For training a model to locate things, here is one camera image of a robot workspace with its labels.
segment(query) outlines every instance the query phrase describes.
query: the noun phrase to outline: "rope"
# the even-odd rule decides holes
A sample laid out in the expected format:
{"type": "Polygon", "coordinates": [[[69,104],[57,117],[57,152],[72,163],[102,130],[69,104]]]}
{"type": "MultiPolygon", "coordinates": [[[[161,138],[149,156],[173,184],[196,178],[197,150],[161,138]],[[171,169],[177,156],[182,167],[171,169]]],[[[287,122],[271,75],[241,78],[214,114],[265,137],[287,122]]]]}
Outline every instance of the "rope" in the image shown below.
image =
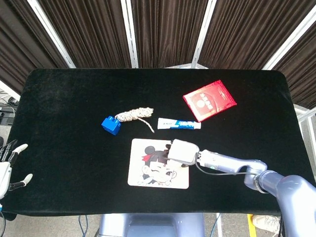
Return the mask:
{"type": "Polygon", "coordinates": [[[135,110],[130,110],[127,112],[120,113],[118,115],[115,115],[115,119],[117,119],[120,122],[128,122],[132,120],[140,120],[141,122],[147,124],[147,126],[150,128],[150,130],[155,133],[153,128],[150,126],[148,122],[141,118],[149,118],[152,116],[152,113],[154,112],[154,109],[151,108],[138,108],[135,110]]]}

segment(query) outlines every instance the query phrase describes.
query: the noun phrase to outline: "black table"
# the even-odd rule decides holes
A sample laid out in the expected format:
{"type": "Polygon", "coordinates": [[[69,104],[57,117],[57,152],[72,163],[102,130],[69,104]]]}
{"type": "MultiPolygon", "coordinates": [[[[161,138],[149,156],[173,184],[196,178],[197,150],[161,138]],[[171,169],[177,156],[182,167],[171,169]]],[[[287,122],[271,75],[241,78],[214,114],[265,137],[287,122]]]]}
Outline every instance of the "black table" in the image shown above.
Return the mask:
{"type": "Polygon", "coordinates": [[[210,177],[190,167],[187,190],[127,184],[133,138],[181,139],[201,150],[260,159],[283,175],[315,183],[285,77],[275,71],[183,69],[39,69],[27,79],[9,140],[29,147],[11,181],[33,173],[9,193],[5,212],[32,216],[133,212],[278,214],[277,201],[248,189],[243,176],[210,177]],[[146,119],[194,120],[182,96],[221,80],[237,106],[202,122],[201,130],[157,130],[123,123],[113,136],[108,115],[154,108],[146,119]]]}

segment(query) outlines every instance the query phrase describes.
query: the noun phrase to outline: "red envelope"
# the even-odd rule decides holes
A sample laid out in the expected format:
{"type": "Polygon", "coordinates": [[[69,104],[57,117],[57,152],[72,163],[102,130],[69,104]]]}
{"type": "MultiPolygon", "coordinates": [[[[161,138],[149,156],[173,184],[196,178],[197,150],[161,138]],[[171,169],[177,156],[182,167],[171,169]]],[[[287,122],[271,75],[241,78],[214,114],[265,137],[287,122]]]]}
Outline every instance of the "red envelope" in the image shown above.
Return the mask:
{"type": "Polygon", "coordinates": [[[183,98],[199,122],[237,104],[220,80],[184,95],[183,98]]]}

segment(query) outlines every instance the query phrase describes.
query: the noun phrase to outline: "sneaker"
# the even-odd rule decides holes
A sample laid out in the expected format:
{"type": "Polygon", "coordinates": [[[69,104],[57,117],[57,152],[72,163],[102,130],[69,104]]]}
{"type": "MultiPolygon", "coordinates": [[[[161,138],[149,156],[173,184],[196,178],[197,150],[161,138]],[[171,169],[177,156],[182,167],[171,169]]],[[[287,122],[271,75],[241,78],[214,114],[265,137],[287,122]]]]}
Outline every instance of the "sneaker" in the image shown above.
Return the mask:
{"type": "Polygon", "coordinates": [[[253,215],[252,223],[255,227],[259,229],[270,231],[275,234],[277,234],[280,230],[279,219],[275,216],[253,215]]]}

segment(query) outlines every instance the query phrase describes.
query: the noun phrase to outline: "blue lego brick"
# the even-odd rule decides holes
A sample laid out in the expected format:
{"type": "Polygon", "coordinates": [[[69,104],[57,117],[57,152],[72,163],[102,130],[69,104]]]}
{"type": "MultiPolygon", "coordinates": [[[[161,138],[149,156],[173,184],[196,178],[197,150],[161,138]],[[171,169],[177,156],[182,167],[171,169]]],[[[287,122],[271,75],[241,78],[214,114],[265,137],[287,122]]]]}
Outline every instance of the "blue lego brick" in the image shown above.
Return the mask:
{"type": "Polygon", "coordinates": [[[112,116],[108,116],[101,125],[106,131],[113,135],[117,135],[120,129],[120,122],[112,116]]]}

